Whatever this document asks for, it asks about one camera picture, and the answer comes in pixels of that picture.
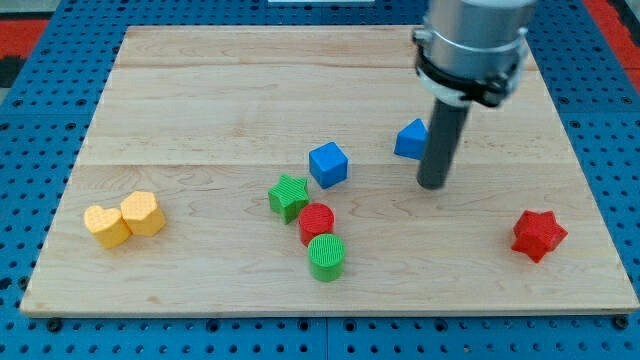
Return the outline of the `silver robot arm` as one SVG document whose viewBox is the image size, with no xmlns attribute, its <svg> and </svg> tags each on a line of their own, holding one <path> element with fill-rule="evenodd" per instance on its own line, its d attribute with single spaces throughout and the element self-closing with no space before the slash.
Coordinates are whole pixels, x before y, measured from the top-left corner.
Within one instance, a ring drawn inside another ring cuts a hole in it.
<svg viewBox="0 0 640 360">
<path fill-rule="evenodd" d="M 499 106 L 520 81 L 536 6 L 536 0 L 430 0 L 412 33 L 420 83 L 450 106 Z"/>
</svg>

